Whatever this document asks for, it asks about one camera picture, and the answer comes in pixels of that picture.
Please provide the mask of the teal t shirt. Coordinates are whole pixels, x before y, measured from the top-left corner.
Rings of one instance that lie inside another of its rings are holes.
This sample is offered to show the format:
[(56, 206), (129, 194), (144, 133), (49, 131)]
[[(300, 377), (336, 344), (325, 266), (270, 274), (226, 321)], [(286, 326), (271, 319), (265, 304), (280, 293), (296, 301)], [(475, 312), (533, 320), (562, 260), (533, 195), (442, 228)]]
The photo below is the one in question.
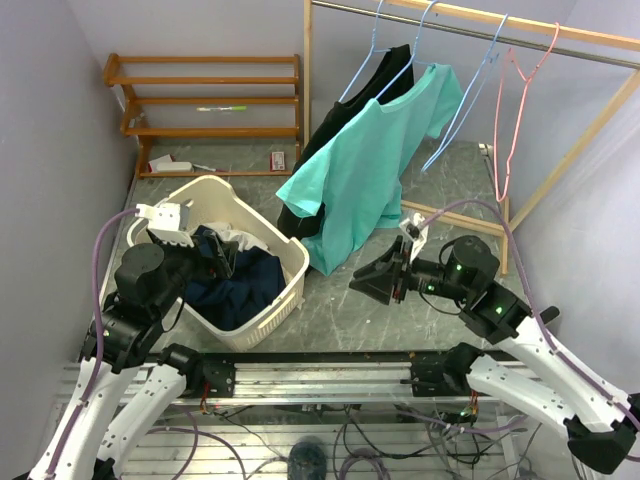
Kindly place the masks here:
[(303, 239), (310, 265), (330, 275), (377, 228), (402, 213), (400, 178), (425, 137), (437, 138), (463, 96), (449, 65), (432, 64), (405, 94), (371, 99), (277, 192), (298, 218), (324, 218)]

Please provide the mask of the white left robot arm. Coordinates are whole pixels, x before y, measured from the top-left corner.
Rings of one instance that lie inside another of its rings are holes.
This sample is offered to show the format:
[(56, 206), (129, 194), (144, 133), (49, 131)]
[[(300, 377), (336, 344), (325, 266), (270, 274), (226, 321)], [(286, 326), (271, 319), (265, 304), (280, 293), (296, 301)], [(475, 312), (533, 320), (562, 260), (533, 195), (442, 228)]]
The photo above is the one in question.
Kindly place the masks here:
[(60, 425), (26, 479), (115, 479), (159, 415), (179, 396), (203, 387), (200, 355), (172, 344), (152, 368), (146, 386), (120, 404), (163, 320), (194, 280), (228, 278), (238, 244), (214, 232), (187, 246), (153, 237), (130, 247), (114, 274), (116, 289), (98, 307), (85, 339), (80, 372)]

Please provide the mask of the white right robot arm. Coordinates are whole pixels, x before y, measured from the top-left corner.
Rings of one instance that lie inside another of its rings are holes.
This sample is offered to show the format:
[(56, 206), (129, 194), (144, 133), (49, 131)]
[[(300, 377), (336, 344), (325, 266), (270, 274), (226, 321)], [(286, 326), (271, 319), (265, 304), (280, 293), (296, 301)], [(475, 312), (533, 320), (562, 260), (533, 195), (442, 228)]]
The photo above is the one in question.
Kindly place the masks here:
[(496, 282), (500, 262), (480, 238), (462, 236), (446, 247), (446, 261), (428, 261), (414, 255), (411, 241), (397, 237), (381, 257), (356, 271), (349, 286), (385, 305), (402, 302), (409, 292), (456, 303), (457, 316), (469, 330), (536, 377), (461, 343), (448, 353), (442, 387), (455, 396), (470, 389), (498, 398), (554, 429), (590, 469), (614, 473), (629, 459), (639, 433), (638, 395), (599, 376), (525, 302)]

